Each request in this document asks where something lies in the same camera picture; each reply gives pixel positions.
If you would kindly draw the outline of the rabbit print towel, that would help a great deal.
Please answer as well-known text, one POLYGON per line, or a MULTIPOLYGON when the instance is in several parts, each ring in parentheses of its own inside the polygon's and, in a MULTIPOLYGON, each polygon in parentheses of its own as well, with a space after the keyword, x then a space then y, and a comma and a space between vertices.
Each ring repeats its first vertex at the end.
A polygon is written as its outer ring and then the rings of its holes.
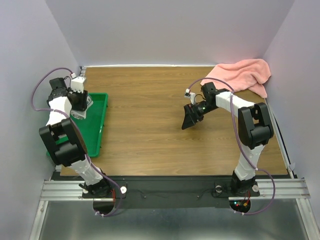
POLYGON ((84 110, 71 110, 70 115, 78 120, 84 120, 87 117, 87 110, 93 105, 94 101, 92 97, 89 95, 86 98, 86 107, 84 110))

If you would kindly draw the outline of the pink towel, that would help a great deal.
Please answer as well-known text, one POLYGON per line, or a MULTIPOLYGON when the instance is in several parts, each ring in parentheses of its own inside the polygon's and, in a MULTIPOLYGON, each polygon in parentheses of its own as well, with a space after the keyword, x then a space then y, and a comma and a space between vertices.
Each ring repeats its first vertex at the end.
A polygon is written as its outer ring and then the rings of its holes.
POLYGON ((271 77, 268 63, 263 59, 245 59, 236 63, 217 64, 200 84, 213 82, 217 89, 250 90, 261 98, 268 97, 264 84, 271 77))

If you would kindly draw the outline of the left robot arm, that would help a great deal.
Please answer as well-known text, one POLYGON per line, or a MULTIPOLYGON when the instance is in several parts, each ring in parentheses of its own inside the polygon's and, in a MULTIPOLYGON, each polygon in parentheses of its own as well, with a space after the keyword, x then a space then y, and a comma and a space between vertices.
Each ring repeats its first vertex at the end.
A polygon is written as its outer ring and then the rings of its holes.
POLYGON ((84 179, 80 185, 84 194, 106 198, 112 191, 111 184, 99 168, 92 166, 84 138, 71 118, 73 113, 80 114, 81 118, 86 117, 89 99, 84 88, 85 81, 82 76, 74 76, 70 85, 66 85, 61 77, 49 81, 49 119, 39 129, 39 135, 56 165, 70 168, 84 179))

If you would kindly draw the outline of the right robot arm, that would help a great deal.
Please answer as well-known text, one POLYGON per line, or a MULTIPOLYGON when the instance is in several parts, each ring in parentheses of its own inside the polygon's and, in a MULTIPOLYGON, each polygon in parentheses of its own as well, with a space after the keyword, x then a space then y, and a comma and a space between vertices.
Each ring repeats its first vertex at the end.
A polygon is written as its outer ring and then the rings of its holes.
POLYGON ((201 87, 203 100, 196 102, 196 94, 190 88, 184 96, 190 99, 184 109, 182 130, 194 126, 205 114, 218 108, 231 113, 235 138, 240 150, 238 164, 231 176, 230 191, 242 195, 255 185, 260 155, 274 136, 274 130, 265 103, 254 103, 236 96, 230 88, 217 89, 213 82, 201 87))

